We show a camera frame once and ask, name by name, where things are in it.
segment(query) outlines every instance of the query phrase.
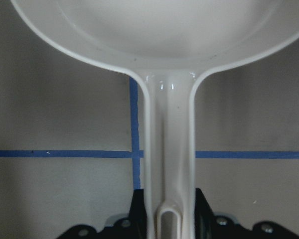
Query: white pan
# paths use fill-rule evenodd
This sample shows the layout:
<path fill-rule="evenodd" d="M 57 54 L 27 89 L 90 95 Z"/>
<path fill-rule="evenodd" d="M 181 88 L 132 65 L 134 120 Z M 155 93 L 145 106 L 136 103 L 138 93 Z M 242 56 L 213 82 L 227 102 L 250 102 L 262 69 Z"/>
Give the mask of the white pan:
<path fill-rule="evenodd" d="M 55 48 L 138 82 L 145 97 L 148 239 L 195 238 L 196 89 L 212 73 L 299 38 L 299 0 L 11 1 Z M 162 227 L 165 212 L 174 222 Z"/>

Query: vertical blue tape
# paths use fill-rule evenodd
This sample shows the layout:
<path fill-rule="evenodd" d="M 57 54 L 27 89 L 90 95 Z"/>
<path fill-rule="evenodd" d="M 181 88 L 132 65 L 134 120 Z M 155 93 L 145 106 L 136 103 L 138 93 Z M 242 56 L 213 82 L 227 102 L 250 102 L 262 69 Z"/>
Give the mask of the vertical blue tape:
<path fill-rule="evenodd" d="M 140 139 L 138 120 L 138 84 L 130 78 L 130 108 L 131 108 L 131 135 L 132 135 L 132 164 L 133 188 L 141 188 L 140 180 Z"/>

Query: floor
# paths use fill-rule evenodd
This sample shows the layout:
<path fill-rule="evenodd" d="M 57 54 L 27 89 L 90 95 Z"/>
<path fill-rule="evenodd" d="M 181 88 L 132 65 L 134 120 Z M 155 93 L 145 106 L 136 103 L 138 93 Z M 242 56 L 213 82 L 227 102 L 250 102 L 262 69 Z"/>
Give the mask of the floor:
<path fill-rule="evenodd" d="M 245 227 L 299 234 L 299 40 L 208 77 L 196 95 L 196 185 Z M 0 1 L 0 239 L 101 230 L 143 185 L 143 96 L 72 59 Z"/>

